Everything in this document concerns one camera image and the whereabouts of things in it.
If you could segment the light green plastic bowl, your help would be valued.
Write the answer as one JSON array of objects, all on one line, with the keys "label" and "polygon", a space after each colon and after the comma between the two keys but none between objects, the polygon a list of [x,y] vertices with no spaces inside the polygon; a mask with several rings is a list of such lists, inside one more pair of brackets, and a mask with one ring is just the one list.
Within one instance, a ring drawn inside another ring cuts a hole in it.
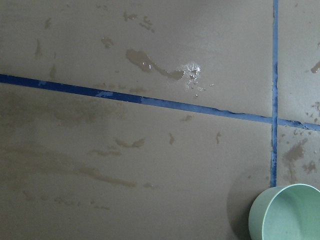
[{"label": "light green plastic bowl", "polygon": [[252,240],[318,240],[320,191],[302,183],[263,191],[250,208],[248,229]]}]

